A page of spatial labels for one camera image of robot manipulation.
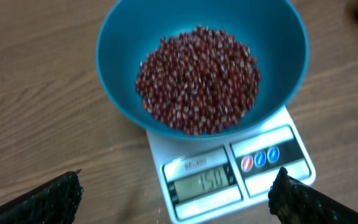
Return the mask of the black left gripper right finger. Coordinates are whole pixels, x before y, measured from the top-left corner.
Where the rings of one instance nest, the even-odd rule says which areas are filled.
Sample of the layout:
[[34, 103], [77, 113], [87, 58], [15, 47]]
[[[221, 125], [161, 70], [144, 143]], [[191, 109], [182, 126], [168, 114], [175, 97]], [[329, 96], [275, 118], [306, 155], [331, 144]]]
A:
[[281, 224], [358, 224], [358, 212], [303, 184], [281, 167], [268, 192]]

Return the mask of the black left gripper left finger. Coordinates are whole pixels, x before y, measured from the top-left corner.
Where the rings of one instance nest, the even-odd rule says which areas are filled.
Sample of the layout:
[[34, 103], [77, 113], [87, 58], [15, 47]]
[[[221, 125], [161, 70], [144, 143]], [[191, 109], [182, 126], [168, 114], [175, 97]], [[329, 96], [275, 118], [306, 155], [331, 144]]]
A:
[[83, 195], [78, 174], [68, 171], [0, 206], [0, 224], [72, 224]]

